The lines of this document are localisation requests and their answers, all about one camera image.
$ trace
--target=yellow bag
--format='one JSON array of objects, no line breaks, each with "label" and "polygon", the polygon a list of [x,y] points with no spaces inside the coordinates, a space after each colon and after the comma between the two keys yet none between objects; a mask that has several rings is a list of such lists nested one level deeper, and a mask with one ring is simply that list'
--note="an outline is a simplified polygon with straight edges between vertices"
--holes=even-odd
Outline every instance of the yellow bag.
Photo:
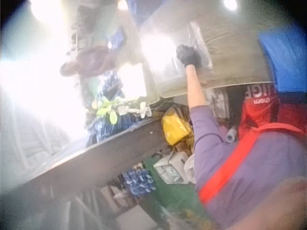
[{"label": "yellow bag", "polygon": [[180,114],[180,110],[177,112],[174,107],[171,107],[162,117],[164,135],[170,145],[175,145],[191,132],[189,123]]}]

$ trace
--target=purple sleeve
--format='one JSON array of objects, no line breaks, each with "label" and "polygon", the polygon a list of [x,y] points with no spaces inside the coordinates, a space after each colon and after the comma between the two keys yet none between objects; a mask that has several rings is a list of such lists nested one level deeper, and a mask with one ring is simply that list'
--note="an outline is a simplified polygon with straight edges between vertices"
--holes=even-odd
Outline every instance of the purple sleeve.
[{"label": "purple sleeve", "polygon": [[236,144],[224,142],[218,124],[208,106],[190,109],[195,135],[194,170],[196,190],[200,190],[213,173],[224,163]]}]

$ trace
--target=blue fabric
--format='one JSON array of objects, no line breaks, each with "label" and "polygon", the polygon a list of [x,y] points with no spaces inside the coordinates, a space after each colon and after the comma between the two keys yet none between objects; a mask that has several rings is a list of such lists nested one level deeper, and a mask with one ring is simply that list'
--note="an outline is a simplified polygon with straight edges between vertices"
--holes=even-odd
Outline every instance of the blue fabric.
[{"label": "blue fabric", "polygon": [[140,26],[167,0],[127,0],[136,24]]},{"label": "blue fabric", "polygon": [[[97,100],[100,100],[102,97],[106,97],[109,101],[114,100],[116,97],[123,97],[121,81],[114,70],[107,71],[102,76],[102,82],[98,87],[96,98]],[[110,122],[109,114],[97,118],[88,128],[90,138],[87,147],[136,125],[139,120],[140,118],[137,118],[132,114],[122,116],[118,115],[118,121],[113,125]]]},{"label": "blue fabric", "polygon": [[259,40],[278,93],[306,93],[307,40],[304,30],[292,25],[261,33]]},{"label": "blue fabric", "polygon": [[126,186],[136,198],[156,190],[154,180],[147,169],[130,169],[122,175],[126,181]]},{"label": "blue fabric", "polygon": [[123,42],[124,42],[124,35],[121,28],[119,28],[116,31],[116,33],[113,34],[110,38],[110,43],[112,45],[111,50],[117,50],[118,48],[120,48]]}]

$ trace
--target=red strap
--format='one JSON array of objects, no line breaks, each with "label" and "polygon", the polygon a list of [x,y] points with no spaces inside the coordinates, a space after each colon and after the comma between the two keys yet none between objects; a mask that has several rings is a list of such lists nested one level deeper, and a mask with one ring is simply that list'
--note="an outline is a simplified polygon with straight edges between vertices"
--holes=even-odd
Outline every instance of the red strap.
[{"label": "red strap", "polygon": [[240,167],[242,161],[248,155],[253,148],[257,137],[263,132],[268,130],[288,130],[297,134],[303,135],[304,133],[299,128],[292,125],[281,123],[269,123],[250,130],[239,142],[236,149],[228,157],[224,165],[209,179],[209,181],[199,191],[199,198],[203,204],[206,204],[211,198],[213,198],[222,187],[229,181],[229,179],[235,174]]}]

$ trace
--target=hand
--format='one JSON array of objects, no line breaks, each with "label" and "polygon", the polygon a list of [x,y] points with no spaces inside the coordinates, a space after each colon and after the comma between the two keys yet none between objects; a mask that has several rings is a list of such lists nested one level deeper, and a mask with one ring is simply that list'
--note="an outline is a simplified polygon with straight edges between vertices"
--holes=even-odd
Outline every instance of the hand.
[{"label": "hand", "polygon": [[201,57],[193,47],[180,45],[176,49],[177,58],[181,61],[184,67],[194,65],[196,68],[201,64]]}]

